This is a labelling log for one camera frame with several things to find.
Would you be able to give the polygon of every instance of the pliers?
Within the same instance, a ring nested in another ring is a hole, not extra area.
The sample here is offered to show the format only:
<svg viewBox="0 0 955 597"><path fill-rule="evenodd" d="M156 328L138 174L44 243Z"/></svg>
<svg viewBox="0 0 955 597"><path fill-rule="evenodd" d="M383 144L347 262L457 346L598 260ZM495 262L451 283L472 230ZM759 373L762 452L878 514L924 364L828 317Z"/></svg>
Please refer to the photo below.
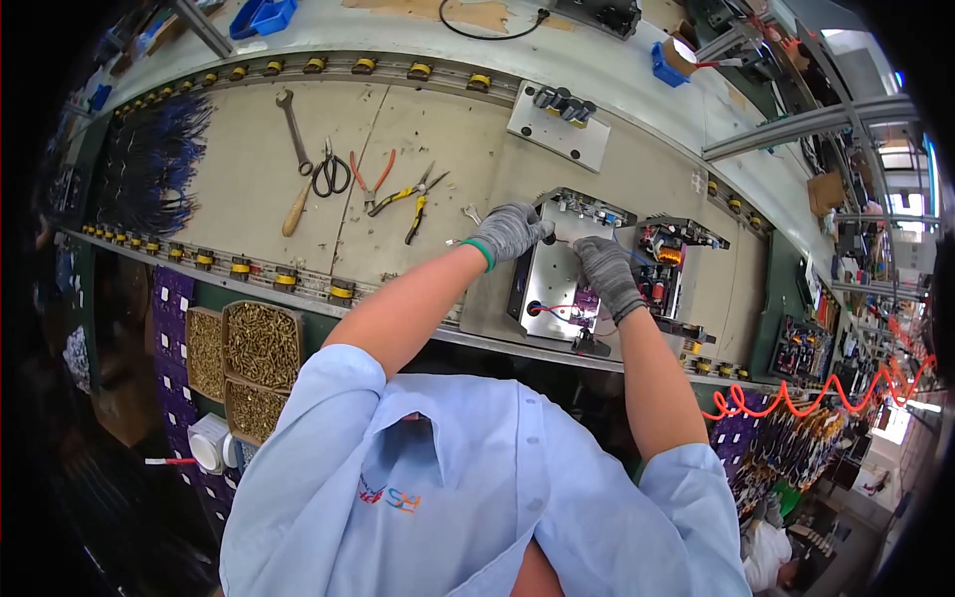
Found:
<svg viewBox="0 0 955 597"><path fill-rule="evenodd" d="M448 176L448 172L445 172L444 174L437 177L433 181L427 182L428 175L431 174L431 169L434 167L435 167L435 163L432 161L431 165L428 166L428 169L425 170L424 174L421 175L421 180L418 181L418 184L416 184L415 186L409 186L408 188L402 189L398 191L397 193L392 193L385 199L381 200L381 203L376 205L372 211L368 212L369 217L373 218L377 216L378 213L382 209L384 209L386 205L390 205L391 203L394 203L398 201L399 199L404 199L405 197L413 195L414 193L420 193L421 197L418 199L418 208L415 211L415 214L416 214L414 218L415 225L413 228L413 230L417 230L417 226L420 224L420 219L418 218L418 215L420 215L421 210L424 209L424 202L423 202L424 196L428 194L428 191L430 191L437 184L438 181ZM411 234L411 233L409 234L410 234L409 238L405 240L406 244L409 244L411 241L411 237L414 236L414 234Z"/></svg>
<svg viewBox="0 0 955 597"><path fill-rule="evenodd" d="M358 181L358 186L360 186L361 190L365 192L365 211L374 209L374 194L378 192L378 187L381 186L381 183L384 182L388 177L388 173L392 171L392 164L394 163L394 150L392 149L392 156L388 159L388 165L385 166L385 171L381 173L381 177L378 178L378 182L374 184L374 188L371 190L365 186L365 181L363 181L361 175L358 174L358 166L355 165L355 152L351 152L349 154L349 161L351 162L351 171L354 172L355 179Z"/></svg>

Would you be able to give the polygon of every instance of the wrench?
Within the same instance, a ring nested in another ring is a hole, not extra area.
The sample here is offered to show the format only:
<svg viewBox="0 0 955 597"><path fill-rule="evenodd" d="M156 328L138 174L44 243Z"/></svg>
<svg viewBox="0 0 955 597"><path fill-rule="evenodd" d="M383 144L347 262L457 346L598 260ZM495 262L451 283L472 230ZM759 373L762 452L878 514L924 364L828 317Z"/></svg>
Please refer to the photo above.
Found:
<svg viewBox="0 0 955 597"><path fill-rule="evenodd" d="M298 123L295 122L295 113L292 112L292 98L294 96L295 94L290 90L284 89L275 96L275 105L282 108L286 113L288 131L292 134L292 144L295 145L295 155L299 160L299 174L308 176L311 174L314 165L308 161L308 156L305 153L305 145L302 143L302 136L298 132Z"/></svg>
<svg viewBox="0 0 955 597"><path fill-rule="evenodd" d="M474 220L475 224L480 225L481 217L478 215L478 209L473 203L468 203L467 207L461 207L461 213Z"/></svg>

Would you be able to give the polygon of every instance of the light blue shirt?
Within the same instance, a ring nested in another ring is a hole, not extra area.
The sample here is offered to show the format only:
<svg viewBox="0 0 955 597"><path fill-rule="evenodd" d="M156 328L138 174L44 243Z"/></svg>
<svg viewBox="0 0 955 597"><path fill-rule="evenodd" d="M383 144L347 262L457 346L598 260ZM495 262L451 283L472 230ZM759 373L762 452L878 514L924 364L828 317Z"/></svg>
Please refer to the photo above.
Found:
<svg viewBox="0 0 955 597"><path fill-rule="evenodd" d="M517 381L386 383L347 345L302 367L239 485L220 576L232 596L507 595L532 537L566 595L750 594L710 446L655 456L638 489Z"/></svg>

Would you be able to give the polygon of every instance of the wooden handle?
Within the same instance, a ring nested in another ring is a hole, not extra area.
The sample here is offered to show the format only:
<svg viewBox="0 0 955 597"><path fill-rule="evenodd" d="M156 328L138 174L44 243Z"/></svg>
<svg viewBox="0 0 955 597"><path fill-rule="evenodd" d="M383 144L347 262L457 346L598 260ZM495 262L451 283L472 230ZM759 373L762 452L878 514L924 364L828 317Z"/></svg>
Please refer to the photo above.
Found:
<svg viewBox="0 0 955 597"><path fill-rule="evenodd" d="M302 210L305 208L305 199L308 198L308 190L310 188L311 177L306 177L302 192L299 193L299 196L295 199L292 208L288 210L286 220L282 223L282 236L289 237L292 235L292 232L295 231L295 226L298 225L299 218L302 217Z"/></svg>

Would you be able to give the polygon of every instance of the shirt collar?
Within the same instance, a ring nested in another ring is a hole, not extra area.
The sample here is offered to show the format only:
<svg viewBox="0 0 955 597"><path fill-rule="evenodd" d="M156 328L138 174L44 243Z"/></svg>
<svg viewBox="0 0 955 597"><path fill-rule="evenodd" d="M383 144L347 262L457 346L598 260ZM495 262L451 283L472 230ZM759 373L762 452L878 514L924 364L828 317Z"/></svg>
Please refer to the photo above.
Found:
<svg viewBox="0 0 955 597"><path fill-rule="evenodd" d="M445 487L457 487L466 456L467 440L454 413L439 407L430 396L404 391L390 394L386 389L365 435L373 437L401 420L402 416L412 413L421 413L431 420L441 483Z"/></svg>

